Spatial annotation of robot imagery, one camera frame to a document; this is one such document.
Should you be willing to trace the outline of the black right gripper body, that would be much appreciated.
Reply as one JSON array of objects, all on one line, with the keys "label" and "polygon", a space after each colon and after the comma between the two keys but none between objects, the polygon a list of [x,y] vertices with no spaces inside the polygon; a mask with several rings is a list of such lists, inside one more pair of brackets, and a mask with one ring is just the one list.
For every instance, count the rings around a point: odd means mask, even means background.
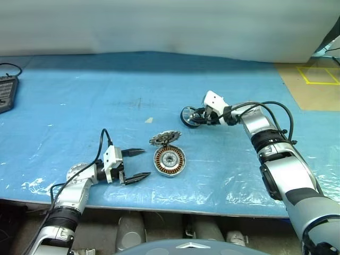
[{"label": "black right gripper body", "polygon": [[219,112],[215,111],[212,107],[206,106],[204,110],[204,120],[207,125],[220,125]]}]

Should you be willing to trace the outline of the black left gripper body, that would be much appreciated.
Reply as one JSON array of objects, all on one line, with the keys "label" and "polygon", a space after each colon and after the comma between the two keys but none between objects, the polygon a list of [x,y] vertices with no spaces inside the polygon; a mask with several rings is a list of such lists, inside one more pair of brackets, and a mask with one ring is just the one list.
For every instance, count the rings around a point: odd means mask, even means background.
[{"label": "black left gripper body", "polygon": [[119,180],[120,185],[126,185],[124,163],[117,162],[110,170],[112,181]]}]

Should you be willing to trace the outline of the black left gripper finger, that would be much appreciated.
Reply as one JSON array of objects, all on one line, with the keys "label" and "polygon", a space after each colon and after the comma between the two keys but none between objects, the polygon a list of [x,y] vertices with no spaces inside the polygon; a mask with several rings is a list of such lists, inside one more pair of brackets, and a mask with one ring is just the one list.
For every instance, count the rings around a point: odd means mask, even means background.
[{"label": "black left gripper finger", "polygon": [[150,174],[151,174],[150,172],[143,172],[143,173],[135,174],[135,175],[133,175],[132,177],[129,177],[129,178],[124,177],[123,184],[129,185],[129,184],[137,183],[137,182],[143,180],[144,178],[148,177]]},{"label": "black left gripper finger", "polygon": [[130,148],[121,151],[123,157],[134,157],[144,152],[145,150],[140,148]]}]

